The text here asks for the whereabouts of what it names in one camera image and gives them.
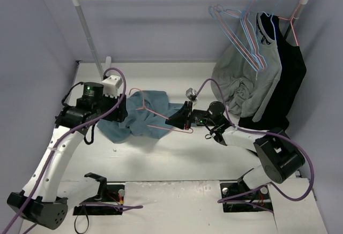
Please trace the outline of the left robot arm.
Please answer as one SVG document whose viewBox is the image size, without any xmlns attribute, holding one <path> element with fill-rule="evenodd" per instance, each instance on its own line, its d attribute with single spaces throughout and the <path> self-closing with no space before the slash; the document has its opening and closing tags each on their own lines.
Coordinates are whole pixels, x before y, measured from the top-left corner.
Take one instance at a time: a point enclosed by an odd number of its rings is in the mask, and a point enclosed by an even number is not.
<svg viewBox="0 0 343 234">
<path fill-rule="evenodd" d="M 107 196 L 106 177 L 87 173 L 67 188 L 59 188 L 70 159 L 85 141 L 89 128 L 100 119 L 122 122 L 128 115 L 125 94 L 118 94 L 126 84 L 122 78 L 111 76 L 101 83 L 85 82 L 82 97 L 75 106 L 64 104 L 56 117 L 55 127 L 38 167 L 20 192 L 10 193 L 7 204 L 16 217 L 57 229 L 70 209 L 92 198 L 99 202 Z"/>
</svg>

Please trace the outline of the blue t shirt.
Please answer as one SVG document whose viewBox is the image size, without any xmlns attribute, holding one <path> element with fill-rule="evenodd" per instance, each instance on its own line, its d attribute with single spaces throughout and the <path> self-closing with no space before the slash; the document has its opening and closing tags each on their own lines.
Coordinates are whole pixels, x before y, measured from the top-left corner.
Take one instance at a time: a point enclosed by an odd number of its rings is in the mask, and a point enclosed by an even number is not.
<svg viewBox="0 0 343 234">
<path fill-rule="evenodd" d="M 143 92 L 146 107 L 168 118 L 183 106 L 181 103 L 169 102 L 169 97 L 164 91 L 143 90 Z M 165 124 L 166 119 L 146 110 L 136 110 L 136 108 L 140 108 L 141 106 L 141 93 L 134 90 L 134 93 L 126 99 L 128 116 L 124 122 L 109 122 L 102 119 L 96 126 L 113 143 L 123 142 L 130 135 L 136 137 L 145 136 L 153 139 L 161 139 L 167 135 L 170 131 L 154 129 L 147 126 L 154 125 L 172 129 L 172 126 Z"/>
</svg>

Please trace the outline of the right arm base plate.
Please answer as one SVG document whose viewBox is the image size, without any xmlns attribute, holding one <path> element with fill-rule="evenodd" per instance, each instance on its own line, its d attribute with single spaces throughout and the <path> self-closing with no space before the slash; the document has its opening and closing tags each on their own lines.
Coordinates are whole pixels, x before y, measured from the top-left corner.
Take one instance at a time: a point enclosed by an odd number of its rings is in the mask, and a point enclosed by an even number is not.
<svg viewBox="0 0 343 234">
<path fill-rule="evenodd" d="M 232 197 L 248 191 L 248 188 L 237 182 L 220 182 L 221 198 Z M 273 212 L 273 205 L 269 190 L 262 187 L 240 197 L 230 199 L 222 203 L 224 213 L 254 213 Z"/>
</svg>

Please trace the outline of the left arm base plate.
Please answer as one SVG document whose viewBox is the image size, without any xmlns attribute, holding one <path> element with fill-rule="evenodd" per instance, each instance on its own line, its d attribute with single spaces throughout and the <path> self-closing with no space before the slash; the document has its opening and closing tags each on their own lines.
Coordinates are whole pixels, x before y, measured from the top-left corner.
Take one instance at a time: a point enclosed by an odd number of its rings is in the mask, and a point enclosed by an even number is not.
<svg viewBox="0 0 343 234">
<path fill-rule="evenodd" d="M 96 195 L 85 200 L 86 205 L 74 207 L 73 216 L 108 216 L 122 215 L 122 208 L 114 208 L 104 205 L 94 205 L 93 203 L 112 203 L 113 205 L 123 204 L 125 196 L 125 184 L 116 182 L 107 182 L 106 177 L 95 173 L 87 173 L 84 175 L 87 179 L 94 179 L 100 185 Z"/>
</svg>

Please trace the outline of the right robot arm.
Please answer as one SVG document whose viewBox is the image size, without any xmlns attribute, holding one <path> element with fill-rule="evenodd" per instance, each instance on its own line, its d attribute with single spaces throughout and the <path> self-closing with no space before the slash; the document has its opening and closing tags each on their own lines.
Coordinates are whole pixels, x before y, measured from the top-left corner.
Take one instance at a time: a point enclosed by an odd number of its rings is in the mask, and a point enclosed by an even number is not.
<svg viewBox="0 0 343 234">
<path fill-rule="evenodd" d="M 281 184 L 304 165 L 304 156 L 293 144 L 265 132 L 253 134 L 248 130 L 239 131 L 230 125 L 224 112 L 225 106 L 219 101 L 212 102 L 207 110 L 194 109 L 192 102 L 186 101 L 165 123 L 181 130 L 188 130 L 192 125 L 203 126 L 215 142 L 241 147 L 255 154 L 260 165 L 237 180 L 240 196 L 248 198 L 257 187 L 270 182 Z"/>
</svg>

